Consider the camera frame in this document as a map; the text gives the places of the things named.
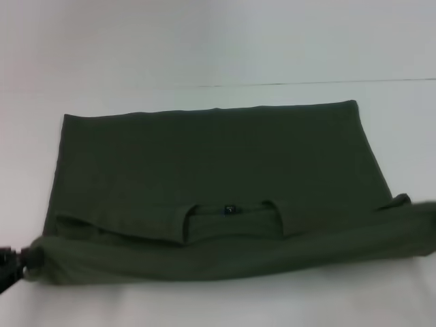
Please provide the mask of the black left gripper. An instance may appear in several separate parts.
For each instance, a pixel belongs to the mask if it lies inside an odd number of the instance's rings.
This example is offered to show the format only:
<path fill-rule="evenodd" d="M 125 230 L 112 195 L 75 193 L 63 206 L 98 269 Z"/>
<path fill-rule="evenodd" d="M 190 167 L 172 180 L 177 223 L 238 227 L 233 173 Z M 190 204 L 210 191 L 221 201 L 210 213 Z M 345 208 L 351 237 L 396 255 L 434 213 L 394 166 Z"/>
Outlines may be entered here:
<path fill-rule="evenodd" d="M 19 282 L 25 269 L 32 270 L 44 265 L 44 250 L 40 247 L 26 247 L 17 251 L 1 248 L 1 294 Z"/>

